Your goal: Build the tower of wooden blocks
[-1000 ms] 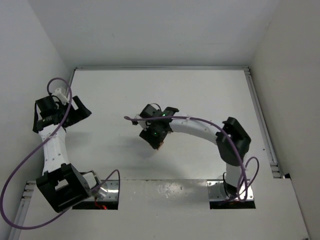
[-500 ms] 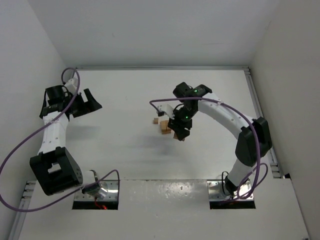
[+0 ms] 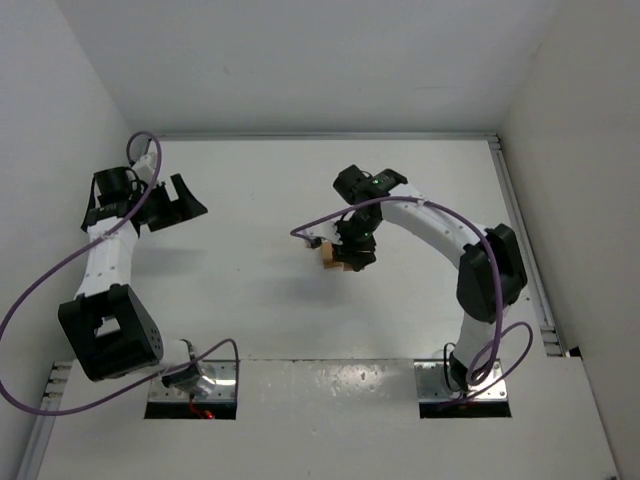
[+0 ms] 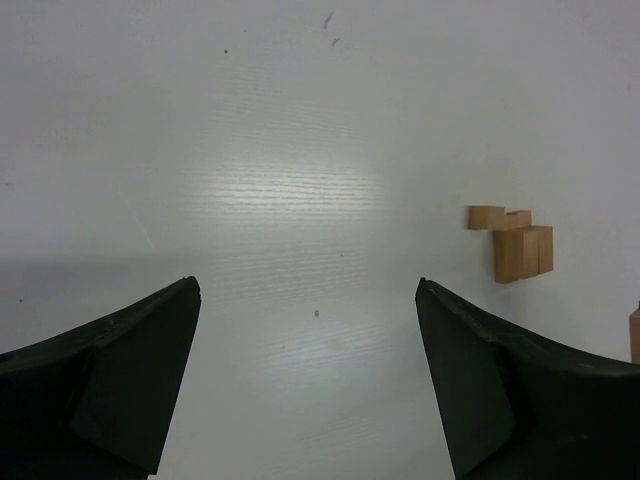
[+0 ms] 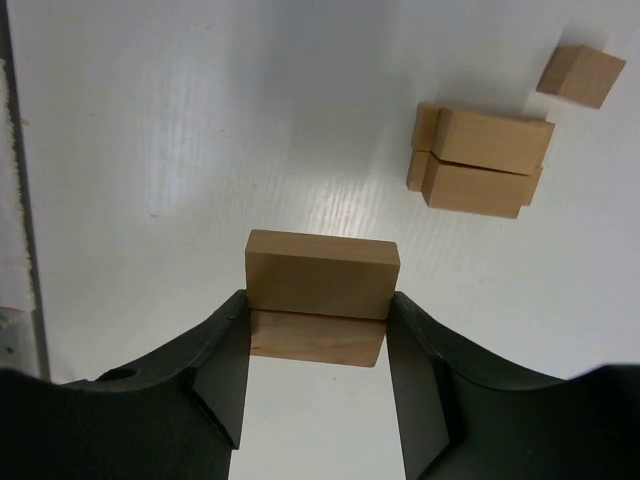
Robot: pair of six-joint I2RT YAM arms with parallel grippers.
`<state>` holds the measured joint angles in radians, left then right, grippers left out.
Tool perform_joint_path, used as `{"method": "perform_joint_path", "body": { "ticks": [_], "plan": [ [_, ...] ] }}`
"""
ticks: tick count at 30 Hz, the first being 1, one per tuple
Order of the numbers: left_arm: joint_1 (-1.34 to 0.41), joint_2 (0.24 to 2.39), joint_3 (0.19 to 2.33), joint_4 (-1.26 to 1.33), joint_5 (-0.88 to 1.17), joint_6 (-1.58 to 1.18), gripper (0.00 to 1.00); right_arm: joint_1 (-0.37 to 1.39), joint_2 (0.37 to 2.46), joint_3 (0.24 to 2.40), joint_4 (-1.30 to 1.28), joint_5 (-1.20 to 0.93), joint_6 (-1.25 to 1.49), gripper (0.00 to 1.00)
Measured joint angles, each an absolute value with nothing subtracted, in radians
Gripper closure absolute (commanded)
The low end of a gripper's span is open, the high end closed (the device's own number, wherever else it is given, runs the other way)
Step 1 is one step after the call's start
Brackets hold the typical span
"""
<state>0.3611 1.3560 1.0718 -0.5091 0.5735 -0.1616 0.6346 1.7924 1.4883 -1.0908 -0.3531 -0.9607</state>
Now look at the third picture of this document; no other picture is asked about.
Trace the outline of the wood block four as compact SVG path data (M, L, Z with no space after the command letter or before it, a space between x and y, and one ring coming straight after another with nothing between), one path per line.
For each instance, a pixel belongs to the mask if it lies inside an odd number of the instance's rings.
M334 247L330 242L323 242L320 247L322 265L325 269L341 268L342 263L335 258Z

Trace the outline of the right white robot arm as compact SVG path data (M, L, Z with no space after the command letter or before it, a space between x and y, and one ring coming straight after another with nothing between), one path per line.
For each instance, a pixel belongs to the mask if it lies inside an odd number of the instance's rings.
M515 232L505 224L489 228L464 220L450 208L427 201L392 169L371 176L351 165L338 174L333 188L355 209L335 223L333 263L355 272L374 263L374 232L387 222L424 241L456 267L456 298L464 317L449 370L462 391L484 381L497 357L506 311L528 283Z

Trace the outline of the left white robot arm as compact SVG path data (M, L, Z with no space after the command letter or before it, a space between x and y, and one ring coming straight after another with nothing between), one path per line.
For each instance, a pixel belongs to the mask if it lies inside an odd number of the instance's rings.
M81 228L93 243L82 283L61 304L58 319L86 376L115 379L159 368L173 374L195 356L187 340L169 341L131 286L132 257L141 229L155 232L207 212L179 174L152 183L140 168L116 167L94 174Z

